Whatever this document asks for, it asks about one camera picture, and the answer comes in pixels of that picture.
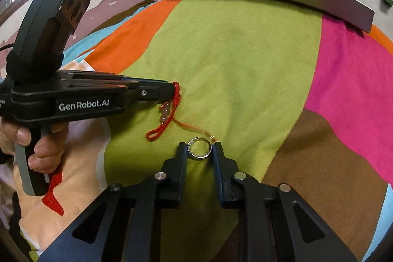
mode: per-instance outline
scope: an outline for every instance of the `ring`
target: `ring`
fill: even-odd
[[[208,152],[207,154],[205,154],[205,155],[203,155],[203,156],[198,156],[198,155],[195,155],[195,153],[193,153],[193,152],[191,151],[191,146],[192,146],[195,142],[197,142],[197,141],[205,141],[205,142],[207,142],[207,143],[209,144],[210,150],[209,150],[209,152]],[[205,160],[207,157],[209,157],[209,154],[211,153],[212,147],[213,147],[213,145],[211,144],[211,142],[210,142],[209,139],[204,138],[204,137],[196,137],[196,138],[194,138],[194,139],[191,139],[191,140],[188,142],[188,144],[187,144],[188,156],[190,157],[190,159],[196,160],[196,161]]]

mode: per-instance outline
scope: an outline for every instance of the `human hand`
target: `human hand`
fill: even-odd
[[[53,173],[61,161],[68,135],[68,123],[53,124],[51,131],[51,134],[37,142],[34,154],[28,159],[30,169],[44,174]],[[28,146],[30,141],[29,129],[0,117],[0,148],[5,154],[15,156],[14,142]]]

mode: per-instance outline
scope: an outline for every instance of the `screw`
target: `screw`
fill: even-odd
[[[156,178],[157,180],[164,180],[167,177],[167,174],[165,172],[157,172],[154,175],[154,178]]]
[[[283,183],[282,185],[280,185],[280,190],[282,192],[290,192],[291,191],[291,187],[290,185]]]
[[[237,172],[235,173],[235,178],[238,180],[244,180],[247,177],[247,175],[244,172]]]
[[[109,190],[111,190],[111,191],[117,191],[117,190],[119,190],[121,188],[121,184],[120,183],[112,183],[110,186],[109,186]]]

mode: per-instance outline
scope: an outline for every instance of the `pink fabric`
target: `pink fabric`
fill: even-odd
[[[393,184],[393,55],[330,17],[305,107]]]

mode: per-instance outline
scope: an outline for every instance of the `black cable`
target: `black cable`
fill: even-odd
[[[3,50],[6,50],[6,49],[8,49],[8,48],[11,48],[11,47],[14,47],[14,44],[13,44],[13,43],[12,43],[12,44],[8,44],[8,45],[5,45],[5,46],[3,46],[3,47],[0,47],[0,52],[3,51]]]

